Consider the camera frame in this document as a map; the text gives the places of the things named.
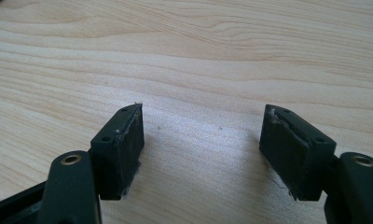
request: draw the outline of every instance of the wooden table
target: wooden table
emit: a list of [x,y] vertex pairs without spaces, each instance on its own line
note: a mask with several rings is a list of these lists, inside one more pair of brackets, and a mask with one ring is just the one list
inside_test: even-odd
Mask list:
[[104,223],[325,223],[259,152],[264,106],[373,156],[373,0],[0,1],[0,201],[134,102],[143,165]]

